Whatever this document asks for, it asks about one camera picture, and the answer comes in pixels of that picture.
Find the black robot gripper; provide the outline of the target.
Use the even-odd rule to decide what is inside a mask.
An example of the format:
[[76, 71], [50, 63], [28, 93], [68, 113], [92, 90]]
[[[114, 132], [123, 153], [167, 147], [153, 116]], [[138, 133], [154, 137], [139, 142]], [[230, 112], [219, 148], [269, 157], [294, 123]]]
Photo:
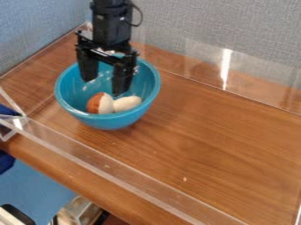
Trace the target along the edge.
[[[132, 10], [139, 9], [132, 0], [92, 0], [92, 31], [79, 30], [76, 59], [82, 79], [87, 83], [98, 76], [99, 62], [91, 50], [115, 51], [131, 55], [131, 28], [140, 24], [132, 23]], [[131, 87], [135, 73], [132, 62], [118, 62], [112, 66], [112, 95], [119, 96]]]

